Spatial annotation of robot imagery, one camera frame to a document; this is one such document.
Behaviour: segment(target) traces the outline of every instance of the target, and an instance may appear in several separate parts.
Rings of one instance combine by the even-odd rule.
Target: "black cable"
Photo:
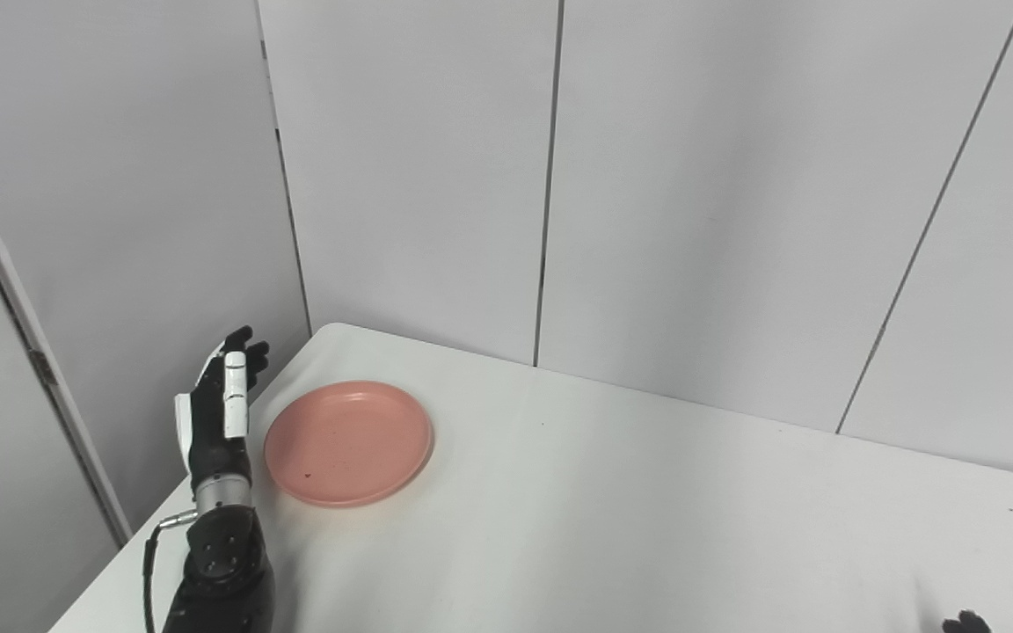
[[[154,616],[151,613],[151,572],[154,569],[154,553],[158,548],[158,533],[162,532],[159,524],[151,531],[151,537],[143,547],[143,621],[148,633],[154,633]]]

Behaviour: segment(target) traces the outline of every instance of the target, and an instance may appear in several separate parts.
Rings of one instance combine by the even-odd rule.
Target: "prosthetic hand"
[[[268,633],[272,626],[272,569],[252,505],[252,466],[244,438],[249,427],[248,389],[268,368],[268,344],[246,345],[252,328],[226,337],[206,362],[197,386],[179,394],[177,436],[189,470],[197,509],[160,528],[192,521],[189,554],[163,633]],[[149,542],[146,560],[153,558]],[[150,577],[148,564],[145,577]],[[150,584],[146,583],[150,601]],[[153,633],[150,603],[145,603]]]

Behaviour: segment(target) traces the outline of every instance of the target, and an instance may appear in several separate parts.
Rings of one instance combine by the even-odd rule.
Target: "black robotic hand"
[[[944,633],[992,633],[992,628],[984,621],[984,618],[977,616],[977,613],[969,610],[961,610],[957,620],[945,620],[941,625]]]
[[[189,425],[192,442],[186,463],[189,465],[189,485],[197,486],[208,476],[230,472],[242,474],[252,481],[252,468],[242,438],[225,437],[225,403],[222,394],[225,386],[225,355],[230,351],[244,351],[248,389],[256,386],[256,374],[268,369],[266,341],[246,344],[252,337],[249,325],[225,337],[221,349],[206,364],[198,385],[189,393]]]

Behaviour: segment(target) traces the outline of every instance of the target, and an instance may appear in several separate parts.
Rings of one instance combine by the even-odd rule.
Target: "pink plate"
[[[431,448],[433,424],[414,397],[395,386],[354,381],[289,404],[264,438],[264,462],[277,485],[297,499],[348,507],[397,492]]]

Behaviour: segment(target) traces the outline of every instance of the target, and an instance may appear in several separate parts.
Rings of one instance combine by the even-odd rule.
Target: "black robotic finger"
[[[969,610],[962,610],[959,620],[945,620],[941,630],[944,630],[944,633],[992,633],[992,628],[984,618]]]
[[[262,340],[262,341],[257,342],[257,343],[250,344],[249,347],[244,350],[244,353],[245,353],[246,357],[249,358],[249,362],[252,362],[253,358],[256,358],[256,357],[267,357],[268,355],[268,349],[270,349],[270,345],[268,345],[268,341]]]
[[[244,351],[245,341],[248,341],[251,337],[252,327],[250,325],[242,325],[241,328],[237,328],[233,333],[225,337],[225,344],[222,344],[222,351]]]
[[[248,370],[248,388],[256,386],[256,374],[268,369],[268,341],[260,341],[250,345],[245,353],[245,366]]]

